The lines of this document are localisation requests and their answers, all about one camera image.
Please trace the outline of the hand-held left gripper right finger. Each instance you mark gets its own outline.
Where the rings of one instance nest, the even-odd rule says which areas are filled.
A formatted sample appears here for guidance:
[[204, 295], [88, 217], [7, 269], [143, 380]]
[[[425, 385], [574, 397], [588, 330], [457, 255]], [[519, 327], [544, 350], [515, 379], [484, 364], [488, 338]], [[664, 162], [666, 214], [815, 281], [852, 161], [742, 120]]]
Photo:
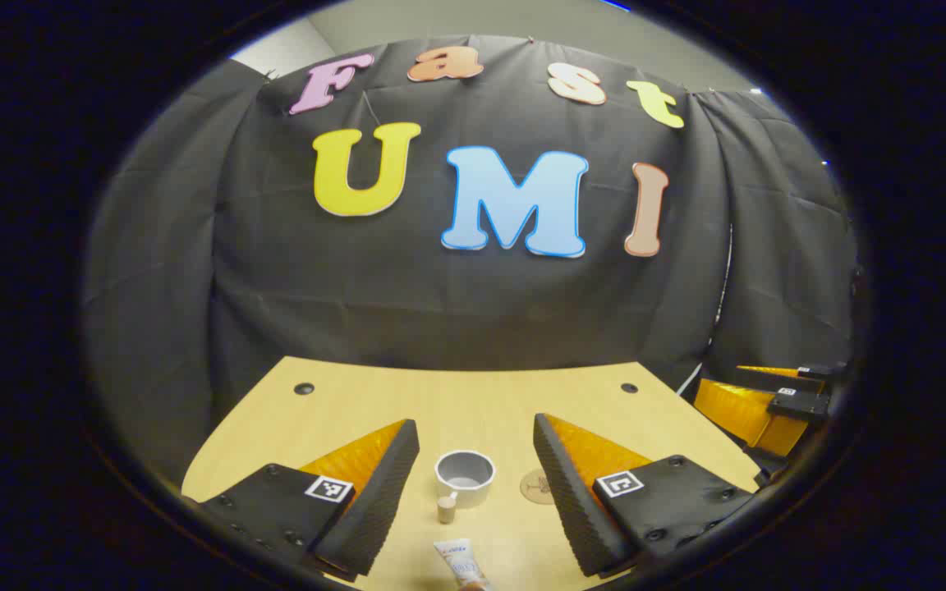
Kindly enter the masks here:
[[535, 416], [533, 443], [586, 576], [604, 579], [660, 561], [709, 534], [752, 498], [690, 457], [646, 459], [548, 413]]

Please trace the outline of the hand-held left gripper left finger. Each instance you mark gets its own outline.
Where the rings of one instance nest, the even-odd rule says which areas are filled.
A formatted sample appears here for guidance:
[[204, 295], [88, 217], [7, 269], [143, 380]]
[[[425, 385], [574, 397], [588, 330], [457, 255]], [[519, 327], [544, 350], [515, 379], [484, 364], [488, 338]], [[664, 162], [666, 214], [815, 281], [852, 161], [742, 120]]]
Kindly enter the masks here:
[[266, 463], [199, 508], [251, 550], [342, 580], [368, 575], [420, 452], [398, 420], [294, 469]]

